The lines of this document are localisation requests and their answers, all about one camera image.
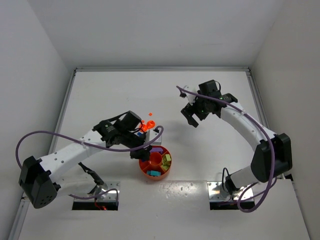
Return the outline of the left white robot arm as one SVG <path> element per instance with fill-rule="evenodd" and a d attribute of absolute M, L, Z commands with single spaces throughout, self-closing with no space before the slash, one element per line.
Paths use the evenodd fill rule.
<path fill-rule="evenodd" d="M 71 144 L 39 158 L 18 160 L 18 184 L 35 209 L 65 195 L 80 200 L 98 199 L 108 192 L 103 187 L 105 182 L 83 162 L 101 151 L 128 152 L 131 159 L 148 161 L 152 144 L 162 132 L 161 126 L 155 131 L 144 130 L 142 119 L 129 110 L 100 121 L 79 139 L 54 133 Z"/>

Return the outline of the purple rounded lego brick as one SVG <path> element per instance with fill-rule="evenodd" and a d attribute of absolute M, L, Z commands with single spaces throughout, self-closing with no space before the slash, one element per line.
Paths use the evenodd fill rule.
<path fill-rule="evenodd" d="M 164 150 L 161 148 L 161 147 L 153 147 L 151 150 L 150 150 L 151 153 L 160 153 L 162 154 L 164 152 Z"/>

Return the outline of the yellow-green lego brick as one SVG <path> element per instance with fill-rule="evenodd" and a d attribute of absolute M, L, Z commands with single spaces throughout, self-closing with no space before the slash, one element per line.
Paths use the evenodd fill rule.
<path fill-rule="evenodd" d="M 170 154 L 164 154 L 163 156 L 162 156 L 162 162 L 165 164 L 165 163 L 167 163 L 167 162 L 171 162 L 172 161 L 172 159 L 171 159 L 171 155 Z"/>
<path fill-rule="evenodd" d="M 166 162 L 166 163 L 163 163 L 162 165 L 161 165 L 161 167 L 163 168 L 163 169 L 169 169 L 170 168 L 170 166 L 171 166 L 171 162 Z"/>

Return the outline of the small teal lego brick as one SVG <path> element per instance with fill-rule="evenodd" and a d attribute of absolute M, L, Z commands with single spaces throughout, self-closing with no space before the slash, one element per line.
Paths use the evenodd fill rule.
<path fill-rule="evenodd" d="M 160 173 L 159 171 L 154 171 L 153 174 L 154 174 L 155 176 L 160 176 L 160 175 L 161 175 L 161 173 Z"/>

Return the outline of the orange round divided container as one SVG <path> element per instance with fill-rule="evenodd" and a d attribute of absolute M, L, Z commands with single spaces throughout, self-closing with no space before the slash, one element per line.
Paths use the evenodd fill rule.
<path fill-rule="evenodd" d="M 142 172 L 142 174 L 146 178 L 148 178 L 152 181 L 160 181 L 160 180 L 165 179 L 169 175 L 173 158 L 167 148 L 165 148 L 163 146 L 153 146 L 153 148 L 162 148 L 163 153 L 160 154 L 159 152 L 151 152 L 150 156 L 149 156 L 149 161 L 142 162 L 141 160 L 139 160 L 139 168 L 140 168 L 140 171 Z M 170 154 L 170 156 L 171 156 L 171 165 L 170 165 L 169 169 L 163 169 L 161 167 L 163 164 L 163 155 L 165 155 L 165 154 Z M 161 173 L 161 175 L 160 176 L 148 175 L 147 171 L 158 171 Z"/>

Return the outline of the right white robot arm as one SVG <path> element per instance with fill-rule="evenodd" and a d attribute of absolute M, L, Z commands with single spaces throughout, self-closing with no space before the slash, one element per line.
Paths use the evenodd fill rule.
<path fill-rule="evenodd" d="M 199 84 L 198 88 L 180 87 L 179 91 L 180 97 L 188 99 L 181 113 L 189 125 L 195 128 L 199 125 L 194 116 L 202 121 L 209 114 L 216 115 L 231 125 L 254 151 L 249 166 L 226 176 L 225 192 L 231 195 L 242 187 L 266 183 L 292 169 L 290 137 L 277 134 L 256 121 L 231 93 L 222 94 L 221 85 L 215 80 Z"/>

